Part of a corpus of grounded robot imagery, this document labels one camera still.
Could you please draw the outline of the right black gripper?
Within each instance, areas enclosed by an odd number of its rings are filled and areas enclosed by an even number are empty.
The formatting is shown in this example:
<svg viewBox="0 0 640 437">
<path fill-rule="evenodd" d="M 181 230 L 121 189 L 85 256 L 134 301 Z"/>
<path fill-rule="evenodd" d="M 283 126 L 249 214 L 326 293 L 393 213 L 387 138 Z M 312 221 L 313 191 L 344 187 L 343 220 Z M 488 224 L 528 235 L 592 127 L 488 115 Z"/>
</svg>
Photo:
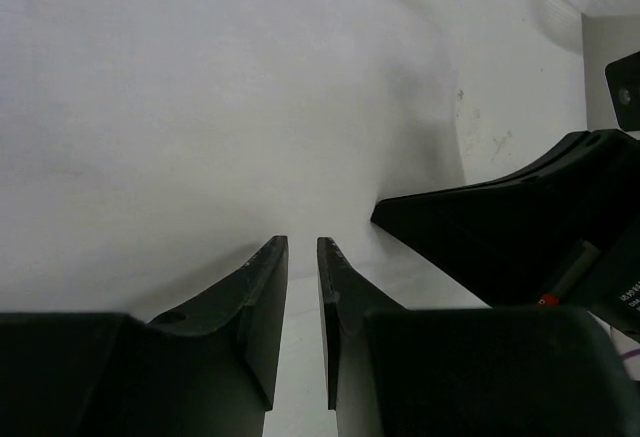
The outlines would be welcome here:
<svg viewBox="0 0 640 437">
<path fill-rule="evenodd" d="M 490 306 L 588 310 L 639 340 L 639 142 L 579 131 L 507 176 L 379 201 L 374 225 Z"/>
</svg>

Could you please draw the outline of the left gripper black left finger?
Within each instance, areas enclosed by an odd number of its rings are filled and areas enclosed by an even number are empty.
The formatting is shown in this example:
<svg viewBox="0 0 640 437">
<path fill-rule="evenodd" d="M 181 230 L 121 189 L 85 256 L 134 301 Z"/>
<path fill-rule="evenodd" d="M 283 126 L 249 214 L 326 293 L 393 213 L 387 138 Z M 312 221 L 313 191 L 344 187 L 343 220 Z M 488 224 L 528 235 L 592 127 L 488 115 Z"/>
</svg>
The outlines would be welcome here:
<svg viewBox="0 0 640 437">
<path fill-rule="evenodd" d="M 288 278 L 275 236 L 151 321 L 5 313 L 5 436 L 259 436 L 273 408 Z"/>
</svg>

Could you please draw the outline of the white tank top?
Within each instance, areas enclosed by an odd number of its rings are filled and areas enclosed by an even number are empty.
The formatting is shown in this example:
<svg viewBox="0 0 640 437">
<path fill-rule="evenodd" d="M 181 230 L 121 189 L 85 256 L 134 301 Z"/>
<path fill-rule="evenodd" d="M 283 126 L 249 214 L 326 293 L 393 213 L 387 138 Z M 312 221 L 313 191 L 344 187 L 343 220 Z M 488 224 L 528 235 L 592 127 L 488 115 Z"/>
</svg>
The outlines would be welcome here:
<svg viewBox="0 0 640 437">
<path fill-rule="evenodd" d="M 275 235 L 375 262 L 464 179 L 446 34 L 400 0 L 1 0 L 1 306 L 173 306 Z"/>
</svg>

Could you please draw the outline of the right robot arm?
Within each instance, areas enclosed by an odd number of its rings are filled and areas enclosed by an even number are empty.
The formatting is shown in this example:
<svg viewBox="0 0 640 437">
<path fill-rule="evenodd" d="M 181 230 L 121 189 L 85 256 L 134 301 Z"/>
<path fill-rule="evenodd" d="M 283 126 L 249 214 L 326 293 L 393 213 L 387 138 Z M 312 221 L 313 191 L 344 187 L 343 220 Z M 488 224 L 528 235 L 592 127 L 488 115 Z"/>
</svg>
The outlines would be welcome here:
<svg viewBox="0 0 640 437">
<path fill-rule="evenodd" d="M 385 199 L 371 220 L 492 307 L 574 305 L 639 336 L 639 57 L 605 66 L 618 127 L 508 176 Z"/>
</svg>

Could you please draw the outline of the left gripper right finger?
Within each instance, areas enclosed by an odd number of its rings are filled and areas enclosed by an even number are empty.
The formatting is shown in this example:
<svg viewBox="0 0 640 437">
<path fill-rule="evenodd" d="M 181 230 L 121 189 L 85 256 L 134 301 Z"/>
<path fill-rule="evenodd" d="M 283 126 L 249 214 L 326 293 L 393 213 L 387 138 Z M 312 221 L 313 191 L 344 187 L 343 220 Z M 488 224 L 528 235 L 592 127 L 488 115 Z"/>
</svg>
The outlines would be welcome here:
<svg viewBox="0 0 640 437">
<path fill-rule="evenodd" d="M 569 307 L 409 310 L 317 241 L 328 406 L 342 436 L 635 436 L 639 391 Z"/>
</svg>

